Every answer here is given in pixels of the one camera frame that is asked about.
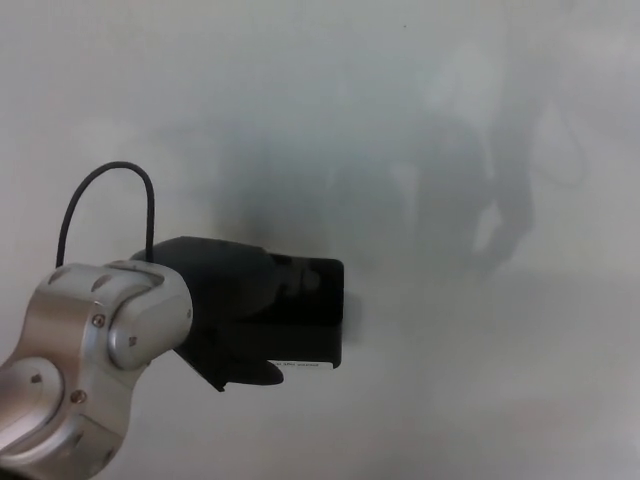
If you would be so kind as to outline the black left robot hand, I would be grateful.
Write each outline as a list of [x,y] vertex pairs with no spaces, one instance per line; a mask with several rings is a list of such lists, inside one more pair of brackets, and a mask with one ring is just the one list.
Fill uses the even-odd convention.
[[320,276],[307,259],[237,242],[181,236],[154,245],[151,260],[179,273],[188,287],[192,326],[175,352],[201,378],[219,392],[229,383],[273,386],[284,381],[270,361],[235,353],[223,329],[266,310],[280,295],[317,289]]

